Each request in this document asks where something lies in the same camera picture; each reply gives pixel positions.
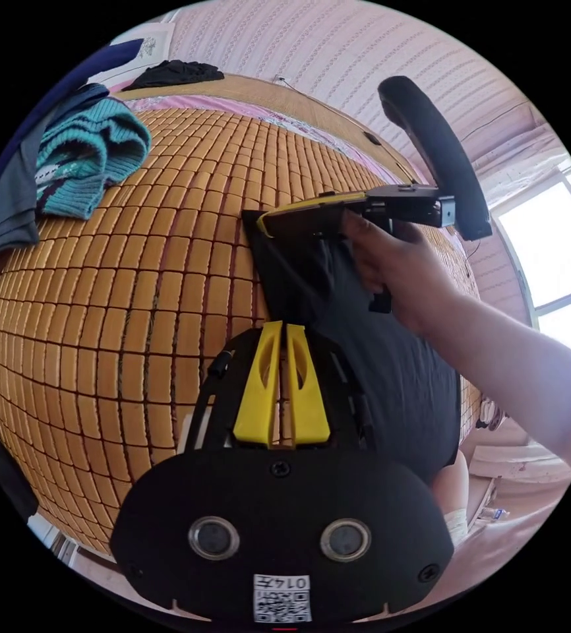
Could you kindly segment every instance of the cable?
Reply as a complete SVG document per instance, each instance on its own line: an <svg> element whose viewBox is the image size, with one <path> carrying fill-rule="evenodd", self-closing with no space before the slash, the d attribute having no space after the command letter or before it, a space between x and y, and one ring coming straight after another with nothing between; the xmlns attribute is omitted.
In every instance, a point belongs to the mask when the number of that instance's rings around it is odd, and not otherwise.
<svg viewBox="0 0 571 633"><path fill-rule="evenodd" d="M472 253L470 253L469 255L466 255L466 259L464 260L464 265L466 266L466 274L467 274L468 279L470 279L470 270L468 266L468 260L479 250L480 246L481 246L481 240L477 242L477 246L475 247L475 250L472 251Z"/></svg>
<svg viewBox="0 0 571 633"><path fill-rule="evenodd" d="M486 127L487 125L490 125L491 123L494 123L495 121L500 119L502 116L505 116L508 112L511 112L512 110L515 110L517 107L524 106L525 104L528 104L528 103L529 103L529 100L525 100L525 101L522 101L519 104L513 105L511 108L507 109L505 112L502 112L498 117L495 117L494 119L491 119L487 123L484 123L484 124L480 125L479 127L477 127L474 130L472 130L472 132L468 132L468 134L465 137L463 137L463 139L461 139L460 142L463 143L469 136L472 136L475 132L478 132L480 129Z"/></svg>
<svg viewBox="0 0 571 633"><path fill-rule="evenodd" d="M351 117L348 117L348 116L344 115L342 112L339 112L338 110L334 109L332 106L324 104L322 101L319 101L318 99L316 99L314 97L311 97L310 95L308 95L308 94L306 94L304 92L301 92L300 90L297 90L294 86L291 86L286 81L286 79L284 77L279 76L279 81L284 83L291 90L294 90L294 92L296 92L296 93L298 93L298 94L300 94L300 95L302 95L302 96L314 101L315 103L318 103L320 106L323 106L324 108L326 108L330 112L333 112L334 114L338 114L338 116L342 117L346 121L349 121L350 123L355 125L361 132L363 132L363 133L369 132L369 130L367 130L362 125L360 125L360 123L358 123L358 121L356 121L355 119L352 119ZM384 145L382 145L382 144L380 145L380 147L382 147L382 149L393 159L394 163L401 169L402 173L409 179L411 184L417 185L418 184L417 180L415 180L415 178L413 178L413 176L411 176L409 171L398 161L398 159L389 151L389 149L387 147L385 147Z"/></svg>

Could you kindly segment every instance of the pink bedsheet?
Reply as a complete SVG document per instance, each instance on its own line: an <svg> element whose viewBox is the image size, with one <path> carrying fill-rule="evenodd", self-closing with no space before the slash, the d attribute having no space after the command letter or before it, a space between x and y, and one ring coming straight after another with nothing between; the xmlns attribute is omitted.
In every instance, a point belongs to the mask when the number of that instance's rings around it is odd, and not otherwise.
<svg viewBox="0 0 571 633"><path fill-rule="evenodd" d="M157 110L166 108L195 108L204 110L218 110L220 112L230 112L244 117L252 117L273 125L285 128L310 140L317 141L327 147L331 147L337 152L344 154L351 160L366 167L385 183L401 183L402 181L391 173L388 169L374 161L356 147L344 140L319 130L304 121L299 121L279 112L269 110L260 105L245 104L233 99L224 97L213 97L206 95L174 95L163 97L149 97L145 99L135 99L125 102L131 110L139 112L141 110Z"/></svg>

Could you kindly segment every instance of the qr code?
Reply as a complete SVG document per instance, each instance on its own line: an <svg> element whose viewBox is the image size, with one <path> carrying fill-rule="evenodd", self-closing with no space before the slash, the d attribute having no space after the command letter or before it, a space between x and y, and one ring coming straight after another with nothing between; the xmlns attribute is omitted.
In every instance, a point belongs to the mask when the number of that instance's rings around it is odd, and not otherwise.
<svg viewBox="0 0 571 633"><path fill-rule="evenodd" d="M255 576L254 607L255 622L311 622L309 577Z"/></svg>

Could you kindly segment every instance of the human arm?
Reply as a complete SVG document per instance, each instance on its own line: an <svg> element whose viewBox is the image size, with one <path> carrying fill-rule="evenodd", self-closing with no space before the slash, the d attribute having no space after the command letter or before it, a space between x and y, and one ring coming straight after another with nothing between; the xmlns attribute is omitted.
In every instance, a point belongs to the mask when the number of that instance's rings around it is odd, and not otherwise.
<svg viewBox="0 0 571 633"><path fill-rule="evenodd" d="M394 229L345 214L365 286L386 286L403 325L571 467L571 350L460 293L415 226Z"/></svg>

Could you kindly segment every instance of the bamboo mat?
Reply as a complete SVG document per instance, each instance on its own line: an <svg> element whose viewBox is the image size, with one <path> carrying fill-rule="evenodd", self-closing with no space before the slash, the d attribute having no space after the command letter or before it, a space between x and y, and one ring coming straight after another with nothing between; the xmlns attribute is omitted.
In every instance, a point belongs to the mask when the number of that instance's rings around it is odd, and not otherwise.
<svg viewBox="0 0 571 633"><path fill-rule="evenodd" d="M218 81L202 81L197 84L184 86L166 86L163 88L142 88L116 92L112 96L123 100L145 99L149 97L170 96L174 94L200 94L225 97L266 107L274 112L280 112L289 117L313 125L342 140L346 140L360 151L368 154L402 181L406 180L408 172L418 182L420 178L415 174L407 160L386 141L379 138L381 146L374 145L363 133L363 129L372 133L361 123L334 108L320 104L287 86L272 84L262 79L243 77L241 75L226 75Z"/></svg>
<svg viewBox="0 0 571 633"><path fill-rule="evenodd" d="M43 220L40 244L16 252L0 277L0 439L41 513L104 553L133 482L176 453L205 366L265 317L240 210L381 184L247 117L140 117L153 136L142 169L89 221ZM457 285L477 295L463 255L426 233ZM463 436L479 395L464 381L462 398ZM275 441L288 436L284 422Z"/></svg>

